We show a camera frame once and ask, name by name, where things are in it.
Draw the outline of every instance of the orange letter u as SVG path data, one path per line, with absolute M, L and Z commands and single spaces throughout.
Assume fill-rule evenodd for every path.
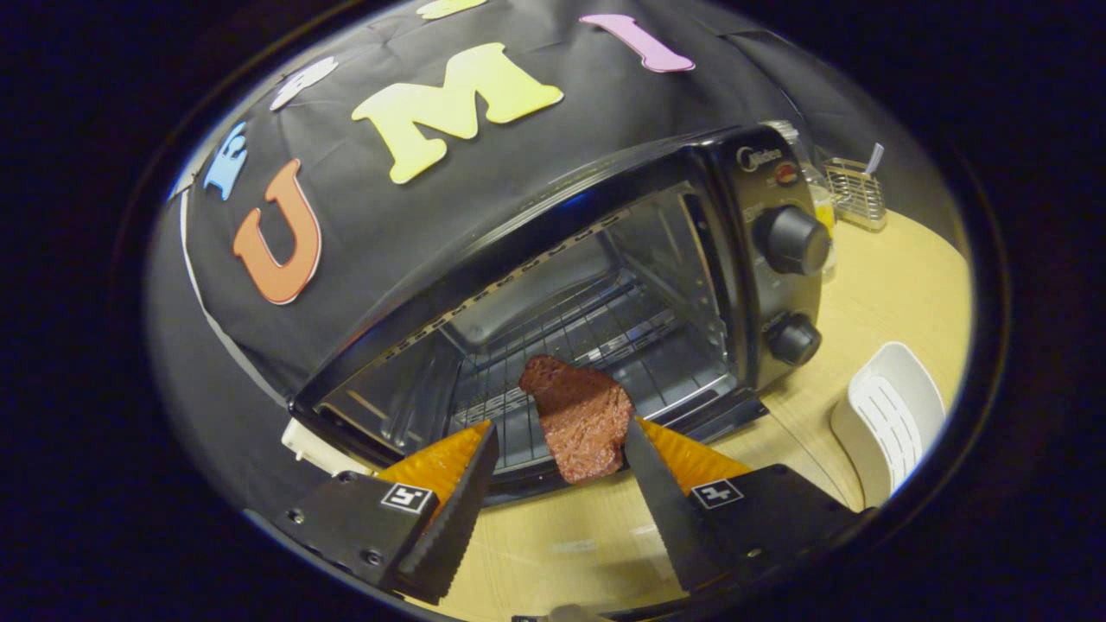
M 319 228 L 319 219 L 303 196 L 299 182 L 295 179 L 300 170 L 300 160 L 293 159 L 269 183 L 265 190 L 267 201 L 276 201 L 284 220 L 292 229 L 295 250 L 291 259 L 281 265 L 273 258 L 261 235 L 261 210 L 250 211 L 234 235 L 234 255 L 246 263 L 246 270 L 253 279 L 258 291 L 273 304 L 288 304 L 300 296 L 307 281 L 315 276 L 319 258 L 323 250 L 323 235 Z

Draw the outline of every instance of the meat slice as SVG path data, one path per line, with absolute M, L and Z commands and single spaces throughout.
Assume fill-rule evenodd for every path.
M 539 354 L 526 362 L 519 388 L 538 403 L 545 444 L 565 481 L 584 484 L 622 467 L 634 404 L 611 376 Z

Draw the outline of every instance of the metal utensil holder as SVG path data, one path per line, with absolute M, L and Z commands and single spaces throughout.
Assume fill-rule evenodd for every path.
M 851 159 L 830 158 L 825 162 L 826 178 L 837 216 L 870 231 L 879 231 L 887 226 L 887 206 L 879 180 L 864 173 L 866 166 Z

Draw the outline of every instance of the table surface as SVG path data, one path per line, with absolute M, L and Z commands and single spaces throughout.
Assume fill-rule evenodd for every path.
M 830 428 L 853 374 L 884 343 L 900 341 L 949 411 L 971 334 L 964 258 L 917 222 L 896 212 L 888 218 L 877 234 L 836 226 L 837 266 L 817 320 L 821 350 L 761 395 L 771 414 L 712 444 L 751 468 L 785 464 L 854 510 L 866 507 L 864 493 Z M 645 499 L 623 471 L 484 509 L 449 595 L 426 607 L 505 622 L 568 603 L 602 612 L 682 595 Z

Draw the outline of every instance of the letter m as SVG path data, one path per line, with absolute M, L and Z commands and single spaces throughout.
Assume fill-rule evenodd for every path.
M 560 89 L 541 84 L 503 55 L 502 43 L 487 43 L 449 59 L 441 87 L 393 84 L 354 108 L 353 120 L 373 122 L 396 160 L 392 180 L 406 184 L 446 155 L 446 142 L 425 138 L 415 124 L 458 138 L 474 137 L 476 93 L 488 102 L 492 123 L 510 123 L 564 97 Z

